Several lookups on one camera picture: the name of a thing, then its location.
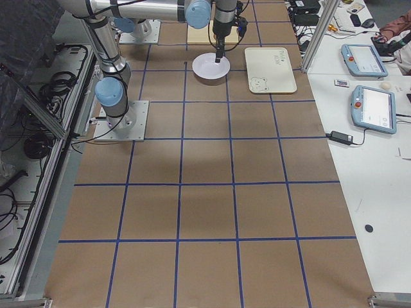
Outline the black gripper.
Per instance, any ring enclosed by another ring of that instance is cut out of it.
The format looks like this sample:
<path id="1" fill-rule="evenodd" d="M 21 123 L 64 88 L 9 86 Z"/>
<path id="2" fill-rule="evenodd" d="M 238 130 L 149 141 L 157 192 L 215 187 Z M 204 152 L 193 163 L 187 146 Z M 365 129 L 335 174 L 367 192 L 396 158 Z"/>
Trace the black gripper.
<path id="1" fill-rule="evenodd" d="M 213 34 L 216 39 L 216 57 L 215 62 L 220 63 L 222 59 L 222 49 L 225 46 L 225 38 L 230 35 L 232 22 L 220 22 L 217 19 L 213 20 Z"/>

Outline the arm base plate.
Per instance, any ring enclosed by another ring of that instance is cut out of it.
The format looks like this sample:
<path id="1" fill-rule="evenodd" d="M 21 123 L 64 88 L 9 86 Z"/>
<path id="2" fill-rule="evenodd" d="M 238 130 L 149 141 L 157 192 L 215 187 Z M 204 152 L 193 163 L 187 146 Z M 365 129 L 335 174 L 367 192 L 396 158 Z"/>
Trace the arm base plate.
<path id="1" fill-rule="evenodd" d="M 148 118 L 149 101 L 129 101 L 128 112 L 119 117 L 107 117 L 103 107 L 100 108 L 93 135 L 96 142 L 143 142 Z"/>
<path id="2" fill-rule="evenodd" d="M 117 22 L 121 34 L 119 43 L 123 45 L 143 45 L 157 44 L 161 28 L 160 20 L 145 19 L 131 20 L 125 19 L 124 22 Z"/>

